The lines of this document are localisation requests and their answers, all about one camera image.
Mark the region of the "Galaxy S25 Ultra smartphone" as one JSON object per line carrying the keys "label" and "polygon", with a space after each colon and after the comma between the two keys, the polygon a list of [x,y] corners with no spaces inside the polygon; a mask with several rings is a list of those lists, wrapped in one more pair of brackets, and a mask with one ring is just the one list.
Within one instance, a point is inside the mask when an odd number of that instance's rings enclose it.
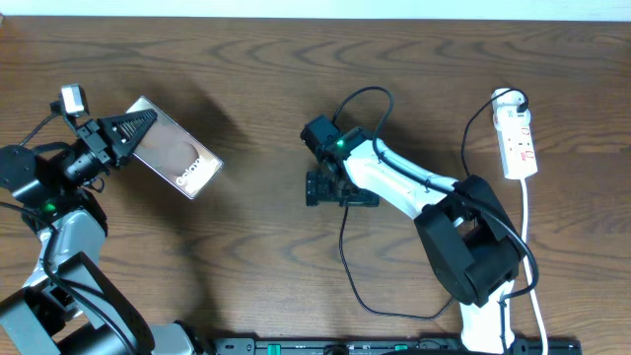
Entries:
{"label": "Galaxy S25 Ultra smartphone", "polygon": [[134,156],[188,199],[195,199],[220,172],[223,162],[146,97],[141,96],[127,113],[146,109],[157,119]]}

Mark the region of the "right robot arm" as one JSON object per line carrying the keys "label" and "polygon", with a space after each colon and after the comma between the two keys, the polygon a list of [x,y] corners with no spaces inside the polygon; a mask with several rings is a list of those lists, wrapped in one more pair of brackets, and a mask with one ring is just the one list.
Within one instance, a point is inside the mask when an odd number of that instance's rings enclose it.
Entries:
{"label": "right robot arm", "polygon": [[509,304],[514,280],[534,257],[489,183],[433,174],[392,152],[361,127],[342,132],[321,115],[300,137],[319,164],[307,177],[310,206],[376,206],[384,199],[409,217],[433,272],[460,304],[462,345],[469,351],[507,354],[516,337]]}

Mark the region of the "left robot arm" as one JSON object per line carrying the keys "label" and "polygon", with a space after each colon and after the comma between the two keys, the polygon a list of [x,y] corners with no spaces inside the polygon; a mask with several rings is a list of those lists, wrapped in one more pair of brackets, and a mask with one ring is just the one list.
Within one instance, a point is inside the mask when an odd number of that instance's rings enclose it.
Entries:
{"label": "left robot arm", "polygon": [[149,325],[98,267],[106,215],[95,180],[126,165],[157,119],[151,109],[89,120],[64,116],[74,144],[1,150],[1,185],[15,198],[41,252],[1,303],[1,325],[23,354],[211,354],[186,324]]}

